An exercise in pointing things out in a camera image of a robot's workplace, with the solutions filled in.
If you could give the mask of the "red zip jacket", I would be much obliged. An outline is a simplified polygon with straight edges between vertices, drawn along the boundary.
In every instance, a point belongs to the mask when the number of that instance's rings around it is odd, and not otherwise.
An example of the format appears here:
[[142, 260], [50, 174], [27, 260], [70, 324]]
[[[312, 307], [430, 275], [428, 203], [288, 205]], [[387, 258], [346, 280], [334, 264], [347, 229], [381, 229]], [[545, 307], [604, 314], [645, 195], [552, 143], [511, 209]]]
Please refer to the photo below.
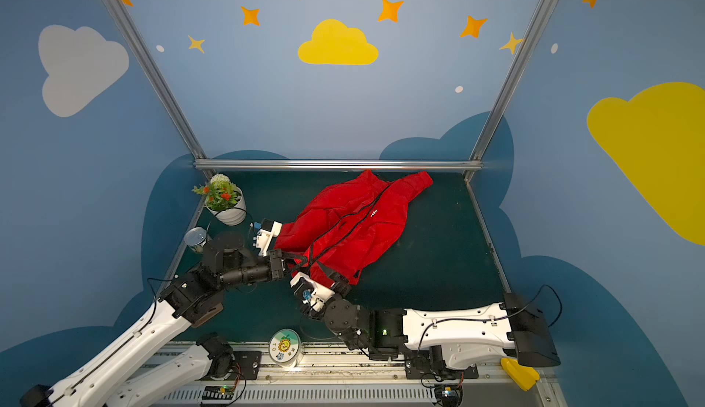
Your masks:
[[426, 172], [385, 181], [367, 170], [353, 180], [325, 188], [283, 225], [275, 247], [312, 261], [310, 278], [332, 286], [322, 267], [352, 285], [405, 230], [409, 203], [433, 184]]

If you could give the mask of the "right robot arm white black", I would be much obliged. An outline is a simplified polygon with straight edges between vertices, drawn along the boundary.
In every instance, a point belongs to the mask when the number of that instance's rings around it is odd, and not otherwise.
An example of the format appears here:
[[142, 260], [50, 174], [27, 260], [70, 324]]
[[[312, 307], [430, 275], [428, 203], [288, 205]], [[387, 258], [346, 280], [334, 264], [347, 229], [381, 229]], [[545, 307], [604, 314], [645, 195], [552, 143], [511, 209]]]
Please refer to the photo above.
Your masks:
[[411, 366], [425, 363], [436, 374], [501, 359], [516, 359], [531, 368], [561, 363], [545, 314], [516, 293], [469, 310], [373, 310], [346, 300], [345, 280], [328, 288], [301, 274], [291, 287], [302, 313], [372, 360], [404, 357]]

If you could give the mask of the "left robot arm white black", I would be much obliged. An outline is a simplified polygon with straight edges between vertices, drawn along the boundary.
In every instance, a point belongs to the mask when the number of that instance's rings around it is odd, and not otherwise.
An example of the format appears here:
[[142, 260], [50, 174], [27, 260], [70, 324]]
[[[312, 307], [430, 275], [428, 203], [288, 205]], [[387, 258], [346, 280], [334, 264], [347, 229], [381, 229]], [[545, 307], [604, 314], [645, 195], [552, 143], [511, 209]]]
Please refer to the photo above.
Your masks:
[[205, 241], [200, 261], [154, 295], [150, 309], [84, 366], [51, 386], [36, 385], [22, 406], [104, 406], [144, 362], [191, 327], [223, 310], [224, 294], [240, 285], [282, 280], [307, 258], [274, 249], [253, 254], [240, 234], [225, 232]]

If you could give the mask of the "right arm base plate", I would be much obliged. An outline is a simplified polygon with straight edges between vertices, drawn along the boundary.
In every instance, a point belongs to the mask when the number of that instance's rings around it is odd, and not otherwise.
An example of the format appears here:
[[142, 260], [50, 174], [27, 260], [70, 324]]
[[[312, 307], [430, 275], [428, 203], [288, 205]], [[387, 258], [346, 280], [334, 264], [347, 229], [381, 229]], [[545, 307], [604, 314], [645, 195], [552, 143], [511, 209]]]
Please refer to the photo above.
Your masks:
[[433, 351], [412, 352], [404, 357], [407, 379], [436, 379], [437, 381], [460, 381], [460, 379], [478, 379], [475, 365], [464, 370], [452, 370], [440, 353]]

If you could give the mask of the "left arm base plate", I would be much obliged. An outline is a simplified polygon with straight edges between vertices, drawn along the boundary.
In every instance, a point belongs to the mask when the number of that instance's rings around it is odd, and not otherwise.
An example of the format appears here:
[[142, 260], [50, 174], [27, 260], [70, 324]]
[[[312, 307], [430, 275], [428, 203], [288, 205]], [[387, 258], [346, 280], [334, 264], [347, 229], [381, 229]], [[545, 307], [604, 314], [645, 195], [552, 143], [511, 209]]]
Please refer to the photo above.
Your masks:
[[262, 365], [262, 353], [259, 351], [234, 351], [227, 362], [227, 371], [222, 377], [224, 381], [256, 381]]

